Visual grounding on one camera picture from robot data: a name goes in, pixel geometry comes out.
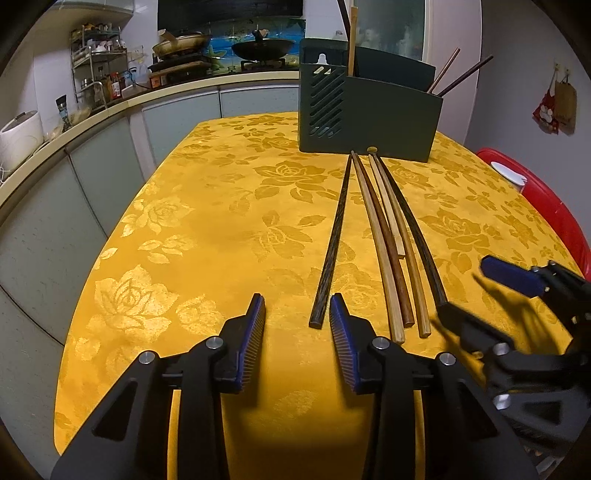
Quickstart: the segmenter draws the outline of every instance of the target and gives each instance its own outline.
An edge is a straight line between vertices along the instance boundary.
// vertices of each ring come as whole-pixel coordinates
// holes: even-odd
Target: white appliance
[[[0,164],[15,170],[43,143],[41,116],[36,110],[21,113],[0,130]]]

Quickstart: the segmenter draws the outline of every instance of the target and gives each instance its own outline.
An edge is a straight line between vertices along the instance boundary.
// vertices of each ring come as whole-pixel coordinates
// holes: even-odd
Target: jar
[[[95,102],[95,86],[93,85],[93,79],[82,80],[82,98],[85,106],[91,110],[96,107]]]

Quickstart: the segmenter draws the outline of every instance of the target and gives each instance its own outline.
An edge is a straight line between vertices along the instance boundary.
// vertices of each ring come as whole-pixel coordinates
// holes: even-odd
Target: red chair
[[[523,196],[546,219],[569,249],[585,278],[591,281],[591,249],[577,220],[562,200],[527,168],[501,152],[483,148],[476,155],[489,165],[492,162],[500,163],[527,178],[522,191]]]

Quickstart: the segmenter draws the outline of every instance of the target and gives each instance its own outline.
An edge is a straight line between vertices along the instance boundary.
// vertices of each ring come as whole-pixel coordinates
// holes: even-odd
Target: light wooden chopstick
[[[382,229],[379,225],[378,212],[372,201],[368,182],[366,181],[365,170],[361,164],[359,156],[355,152],[351,152],[353,157],[353,165],[359,180],[359,188],[365,204],[369,217],[369,225],[374,236],[375,249],[378,254],[378,264],[382,275],[382,283],[384,284],[384,294],[386,297],[386,310],[388,312],[388,323],[390,326],[390,334],[392,340],[399,345],[404,343],[406,336],[404,334],[404,325],[402,323],[402,311],[396,290],[396,282],[394,280],[394,272],[392,271],[392,263],[388,255],[388,247]]]
[[[394,215],[394,208],[392,207],[392,203],[390,202],[390,198],[388,197],[386,184],[382,176],[376,173],[373,164],[372,171],[374,173],[375,182],[378,184],[379,196],[382,199],[382,205],[384,206],[384,212],[386,213],[386,218],[388,220],[390,231],[394,236],[394,242],[396,243],[396,251],[398,253],[398,258],[402,259],[404,258],[404,243],[402,241],[402,235],[400,234],[400,226],[398,225],[396,217]]]
[[[352,77],[355,71],[355,41],[357,38],[357,7],[351,7],[351,26],[349,33],[349,63],[347,75]]]
[[[396,200],[394,190],[387,179],[386,172],[382,164],[377,162],[373,155],[369,156],[374,176],[382,179],[382,183],[386,188],[387,198],[392,206],[394,217],[398,225],[398,230],[402,236],[404,244],[404,251],[406,253],[406,261],[408,267],[408,275],[410,276],[410,284],[413,289],[414,310],[417,316],[418,334],[421,338],[426,338],[431,335],[431,322],[429,320],[429,312],[427,310],[427,300],[425,298],[425,291],[423,289],[423,282],[421,281],[421,274],[418,269],[417,258],[414,255],[413,245],[410,240],[410,235],[404,221],[404,214]]]

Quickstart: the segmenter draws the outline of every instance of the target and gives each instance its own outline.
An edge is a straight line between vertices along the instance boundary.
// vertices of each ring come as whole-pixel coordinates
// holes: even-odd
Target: yellow tablecloth
[[[385,161],[450,300],[526,350],[562,350],[569,336],[539,300],[483,279],[478,269],[484,255],[496,254],[525,267],[554,259],[577,271],[529,203],[441,134],[427,164]],[[232,479],[361,477],[370,399],[343,385],[328,325],[307,327],[345,162],[345,155],[299,152],[295,113],[195,127],[138,193],[80,296],[57,388],[58,451],[138,352],[185,352],[243,314],[259,292],[267,303],[260,376],[223,399]],[[424,272],[423,280],[435,318]],[[389,336],[354,170],[332,291]],[[456,351],[436,321],[428,339],[416,327],[406,334],[412,353]]]

